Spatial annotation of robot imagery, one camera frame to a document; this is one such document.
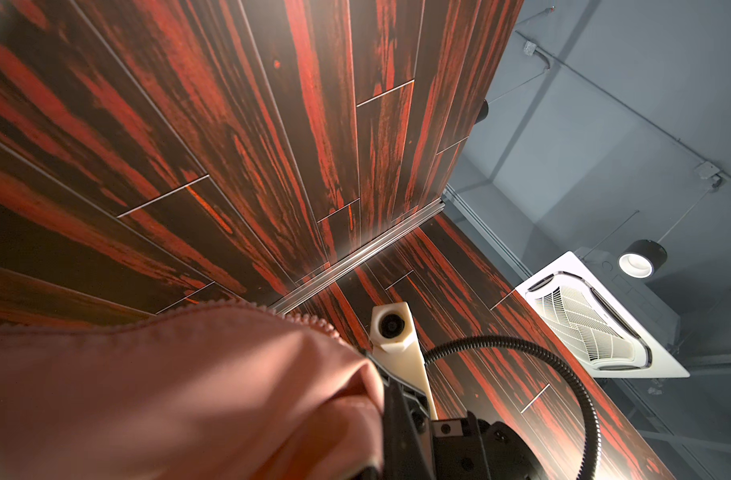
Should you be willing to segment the pink zip-up jacket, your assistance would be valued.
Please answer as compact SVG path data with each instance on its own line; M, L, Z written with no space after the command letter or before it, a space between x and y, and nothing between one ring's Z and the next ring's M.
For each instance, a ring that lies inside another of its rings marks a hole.
M0 326L0 479L376 478L383 408L373 362L309 314Z

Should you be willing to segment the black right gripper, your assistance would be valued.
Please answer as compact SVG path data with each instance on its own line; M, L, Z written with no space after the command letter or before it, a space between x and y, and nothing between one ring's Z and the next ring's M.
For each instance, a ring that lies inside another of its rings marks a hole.
M429 397L387 371L375 357L385 386L383 470L367 479L545 479L547 473L521 436L499 421L469 412L429 418Z

